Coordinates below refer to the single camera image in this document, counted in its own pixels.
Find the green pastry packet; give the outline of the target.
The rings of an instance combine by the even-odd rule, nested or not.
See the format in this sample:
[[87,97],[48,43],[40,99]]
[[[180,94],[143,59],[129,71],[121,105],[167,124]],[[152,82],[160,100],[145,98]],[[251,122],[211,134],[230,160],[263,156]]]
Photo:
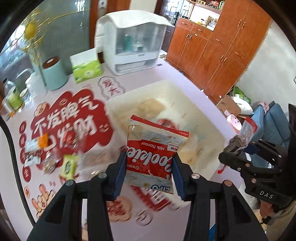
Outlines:
[[77,155],[64,155],[60,177],[65,180],[74,179],[77,167]]

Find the white plastic storage bin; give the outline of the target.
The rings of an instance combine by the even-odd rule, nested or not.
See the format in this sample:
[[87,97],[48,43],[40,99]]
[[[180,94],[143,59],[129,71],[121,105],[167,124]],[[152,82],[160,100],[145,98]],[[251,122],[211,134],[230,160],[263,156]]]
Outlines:
[[167,80],[129,91],[108,100],[107,110],[124,140],[134,114],[159,125],[189,132],[178,154],[192,170],[210,179],[219,166],[225,138],[182,90]]

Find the orange white snack packet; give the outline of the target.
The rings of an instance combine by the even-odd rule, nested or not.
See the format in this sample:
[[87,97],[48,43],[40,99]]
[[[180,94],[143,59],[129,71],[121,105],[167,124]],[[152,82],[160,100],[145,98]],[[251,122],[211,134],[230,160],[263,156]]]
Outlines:
[[46,148],[49,143],[49,136],[48,133],[45,133],[39,137],[34,139],[28,140],[25,143],[25,152],[34,152],[40,149]]

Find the green tissue box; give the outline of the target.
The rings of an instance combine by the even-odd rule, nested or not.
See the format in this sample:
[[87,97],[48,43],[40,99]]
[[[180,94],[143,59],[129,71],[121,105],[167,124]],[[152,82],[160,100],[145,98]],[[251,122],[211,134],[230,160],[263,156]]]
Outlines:
[[72,72],[76,83],[101,76],[103,68],[95,48],[70,56]]

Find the cardboard box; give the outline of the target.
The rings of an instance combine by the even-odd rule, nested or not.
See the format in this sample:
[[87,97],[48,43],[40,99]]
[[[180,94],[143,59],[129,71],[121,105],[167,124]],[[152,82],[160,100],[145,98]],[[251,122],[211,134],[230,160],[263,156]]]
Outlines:
[[241,114],[240,107],[228,95],[224,96],[223,99],[217,104],[217,108],[225,116],[229,116],[230,114],[234,114],[234,116],[238,116],[239,114]]

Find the orange wooden cabinet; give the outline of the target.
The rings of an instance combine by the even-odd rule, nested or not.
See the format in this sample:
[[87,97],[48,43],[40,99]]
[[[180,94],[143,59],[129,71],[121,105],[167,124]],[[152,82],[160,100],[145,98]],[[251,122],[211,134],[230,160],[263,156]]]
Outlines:
[[166,59],[217,104],[252,61],[270,22],[255,1],[226,1],[214,30],[179,18]]

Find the brown white snack packet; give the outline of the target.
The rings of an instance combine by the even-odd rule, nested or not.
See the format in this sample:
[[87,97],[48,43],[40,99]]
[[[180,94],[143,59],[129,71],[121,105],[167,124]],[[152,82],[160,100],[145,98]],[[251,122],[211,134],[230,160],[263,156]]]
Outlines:
[[24,167],[38,165],[41,163],[41,154],[38,153],[25,153]]

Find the red white cookies packet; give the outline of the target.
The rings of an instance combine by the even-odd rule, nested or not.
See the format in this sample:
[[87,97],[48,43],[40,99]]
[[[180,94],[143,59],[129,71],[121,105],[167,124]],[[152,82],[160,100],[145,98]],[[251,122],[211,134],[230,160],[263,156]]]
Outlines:
[[126,183],[173,194],[173,156],[188,138],[189,132],[132,115],[126,147]]

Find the dark snack clear packet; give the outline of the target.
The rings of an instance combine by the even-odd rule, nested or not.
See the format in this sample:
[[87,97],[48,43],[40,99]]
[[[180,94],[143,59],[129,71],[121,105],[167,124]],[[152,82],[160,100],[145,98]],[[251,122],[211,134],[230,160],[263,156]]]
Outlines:
[[224,148],[224,151],[237,154],[248,146],[256,131],[257,125],[255,121],[252,118],[247,117],[244,120],[239,133],[229,141],[228,145]]

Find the pink printed table mat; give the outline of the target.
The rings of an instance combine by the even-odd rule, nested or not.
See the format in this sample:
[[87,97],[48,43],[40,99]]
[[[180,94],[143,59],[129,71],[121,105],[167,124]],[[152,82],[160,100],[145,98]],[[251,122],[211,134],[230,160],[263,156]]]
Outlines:
[[59,90],[35,98],[6,125],[14,149],[10,150],[5,133],[1,133],[1,198],[8,218],[20,240],[26,240],[39,211],[32,204],[38,197],[58,191],[63,179],[60,168],[43,174],[40,167],[24,167],[25,142],[43,133],[51,135],[53,147],[62,146],[65,125],[76,123],[89,134],[85,145],[90,152],[112,149],[118,151],[126,140],[114,126],[107,110],[107,102],[129,91],[167,80],[189,97],[203,114],[217,127],[225,140],[234,136],[219,109],[196,85],[163,60],[151,69],[114,76],[108,68],[103,75],[76,83],[73,77]]

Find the teal cylindrical canister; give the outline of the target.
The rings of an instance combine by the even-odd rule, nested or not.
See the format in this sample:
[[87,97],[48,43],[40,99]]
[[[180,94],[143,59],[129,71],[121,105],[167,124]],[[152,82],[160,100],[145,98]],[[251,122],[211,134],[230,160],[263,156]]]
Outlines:
[[47,59],[42,64],[42,71],[46,87],[50,91],[60,89],[68,81],[68,77],[58,56]]

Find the blue sofa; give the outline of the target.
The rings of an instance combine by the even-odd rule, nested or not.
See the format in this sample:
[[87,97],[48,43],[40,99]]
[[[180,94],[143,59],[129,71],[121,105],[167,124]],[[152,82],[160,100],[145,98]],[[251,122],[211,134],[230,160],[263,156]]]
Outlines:
[[268,106],[267,112],[264,112],[261,104],[253,111],[251,118],[257,125],[257,131],[252,141],[257,142],[262,139],[288,149],[290,142],[288,119],[279,104],[272,101]]

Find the green label glass jar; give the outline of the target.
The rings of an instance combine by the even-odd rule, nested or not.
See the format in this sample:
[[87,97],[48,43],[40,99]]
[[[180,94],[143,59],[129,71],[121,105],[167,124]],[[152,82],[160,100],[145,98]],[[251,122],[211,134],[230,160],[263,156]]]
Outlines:
[[15,86],[6,90],[6,97],[12,109],[16,112],[20,112],[25,106],[23,99],[20,97],[20,92]]

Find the white countertop appliance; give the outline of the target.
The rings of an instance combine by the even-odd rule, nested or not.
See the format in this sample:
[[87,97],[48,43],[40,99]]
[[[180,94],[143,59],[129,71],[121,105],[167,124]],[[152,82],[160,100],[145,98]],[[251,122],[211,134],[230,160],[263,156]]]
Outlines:
[[97,20],[95,49],[117,76],[153,68],[171,26],[165,17],[148,11],[108,13]]

